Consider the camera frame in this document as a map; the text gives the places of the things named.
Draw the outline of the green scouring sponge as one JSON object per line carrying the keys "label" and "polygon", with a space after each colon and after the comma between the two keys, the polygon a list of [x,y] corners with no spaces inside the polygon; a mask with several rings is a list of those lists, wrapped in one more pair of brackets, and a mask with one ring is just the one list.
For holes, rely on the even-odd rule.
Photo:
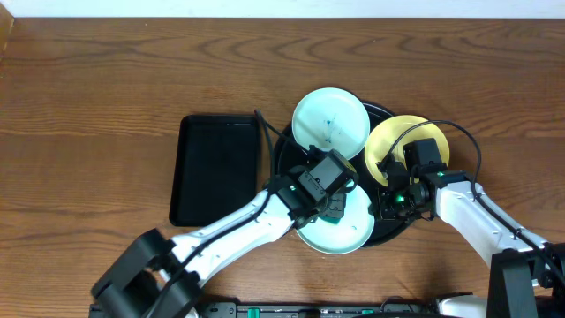
{"label": "green scouring sponge", "polygon": [[319,213],[319,219],[331,223],[331,224],[338,224],[340,220],[343,218],[344,213],[342,211],[337,212],[323,212]]}

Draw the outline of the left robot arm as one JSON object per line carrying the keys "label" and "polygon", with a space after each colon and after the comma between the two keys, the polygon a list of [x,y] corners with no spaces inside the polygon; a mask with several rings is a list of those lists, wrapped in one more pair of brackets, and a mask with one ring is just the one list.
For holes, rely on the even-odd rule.
{"label": "left robot arm", "polygon": [[91,294],[109,317],[187,317],[207,281],[243,255],[281,238],[297,221],[288,201],[303,191],[277,178],[224,218],[166,239],[157,229],[137,237]]}

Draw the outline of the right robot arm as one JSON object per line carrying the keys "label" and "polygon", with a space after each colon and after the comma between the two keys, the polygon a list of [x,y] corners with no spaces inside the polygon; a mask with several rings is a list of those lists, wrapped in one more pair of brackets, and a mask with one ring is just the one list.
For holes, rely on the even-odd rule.
{"label": "right robot arm", "polygon": [[564,245],[535,234],[497,206],[463,170],[422,176],[377,198],[375,217],[412,223],[439,218],[469,243],[490,269],[488,293],[439,298],[440,317],[562,317]]}

